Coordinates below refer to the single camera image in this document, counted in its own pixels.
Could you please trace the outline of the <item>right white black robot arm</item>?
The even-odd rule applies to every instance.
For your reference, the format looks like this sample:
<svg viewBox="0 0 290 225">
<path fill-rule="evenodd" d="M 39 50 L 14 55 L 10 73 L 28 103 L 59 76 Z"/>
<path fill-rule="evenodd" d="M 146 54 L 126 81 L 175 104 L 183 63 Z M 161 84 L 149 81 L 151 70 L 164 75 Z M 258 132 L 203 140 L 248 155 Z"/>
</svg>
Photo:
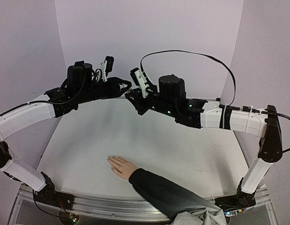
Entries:
<svg viewBox="0 0 290 225">
<path fill-rule="evenodd" d="M 175 75 L 159 78 L 159 92 L 137 82 L 139 88 L 129 90 L 125 97 L 139 115 L 148 110 L 173 117 L 175 122 L 191 128 L 219 128 L 244 132 L 260 138 L 259 152 L 234 195 L 219 197 L 215 204 L 225 211 L 240 210 L 255 204 L 258 185 L 272 164 L 283 155 L 282 134 L 276 108 L 265 110 L 252 107 L 234 107 L 203 99 L 188 99 L 185 82 Z"/>
</svg>

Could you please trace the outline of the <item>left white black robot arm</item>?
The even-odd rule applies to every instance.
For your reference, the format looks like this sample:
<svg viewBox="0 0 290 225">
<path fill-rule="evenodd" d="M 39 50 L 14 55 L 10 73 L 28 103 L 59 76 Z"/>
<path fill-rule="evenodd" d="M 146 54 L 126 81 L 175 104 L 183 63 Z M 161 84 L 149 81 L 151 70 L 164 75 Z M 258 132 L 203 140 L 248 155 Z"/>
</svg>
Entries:
<svg viewBox="0 0 290 225">
<path fill-rule="evenodd" d="M 80 104 L 121 97 L 132 84 L 118 77 L 108 77 L 113 63 L 114 58 L 107 56 L 100 68 L 93 69 L 92 64 L 77 61 L 68 67 L 67 78 L 60 87 L 0 113 L 0 171 L 31 187 L 47 204 L 55 204 L 58 194 L 51 179 L 19 160 L 9 150 L 6 139 L 41 121 L 77 110 Z"/>
</svg>

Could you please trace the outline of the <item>clear nail polish bottle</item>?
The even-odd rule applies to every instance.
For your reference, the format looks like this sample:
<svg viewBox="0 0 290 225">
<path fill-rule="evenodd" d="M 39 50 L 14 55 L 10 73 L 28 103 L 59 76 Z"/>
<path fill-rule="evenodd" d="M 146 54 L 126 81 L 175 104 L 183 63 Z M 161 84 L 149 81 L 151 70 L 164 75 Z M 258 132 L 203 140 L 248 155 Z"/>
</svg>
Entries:
<svg viewBox="0 0 290 225">
<path fill-rule="evenodd" d="M 139 88 L 129 88 L 127 91 L 127 93 L 131 93 L 131 92 L 139 92 Z"/>
</svg>

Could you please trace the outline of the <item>mannequin hand on table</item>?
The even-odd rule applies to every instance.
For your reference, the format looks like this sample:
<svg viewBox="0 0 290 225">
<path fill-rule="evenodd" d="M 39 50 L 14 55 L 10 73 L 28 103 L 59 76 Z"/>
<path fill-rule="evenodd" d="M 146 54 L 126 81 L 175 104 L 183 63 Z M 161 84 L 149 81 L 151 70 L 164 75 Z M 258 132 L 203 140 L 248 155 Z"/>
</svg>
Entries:
<svg viewBox="0 0 290 225">
<path fill-rule="evenodd" d="M 128 180 L 135 170 L 138 169 L 132 162 L 122 157 L 108 157 L 107 161 L 111 165 L 113 173 L 124 180 Z"/>
</svg>

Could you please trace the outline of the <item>black sleeved forearm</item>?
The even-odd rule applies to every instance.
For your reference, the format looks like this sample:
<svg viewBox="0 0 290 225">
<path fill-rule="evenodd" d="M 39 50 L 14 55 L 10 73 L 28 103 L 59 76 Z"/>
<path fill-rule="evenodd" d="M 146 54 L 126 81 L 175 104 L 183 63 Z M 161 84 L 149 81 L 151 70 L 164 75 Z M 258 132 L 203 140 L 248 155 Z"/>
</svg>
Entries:
<svg viewBox="0 0 290 225">
<path fill-rule="evenodd" d="M 132 173 L 129 183 L 141 197 L 169 219 L 183 212 L 201 214 L 221 211 L 221 208 L 197 194 L 142 168 Z"/>
</svg>

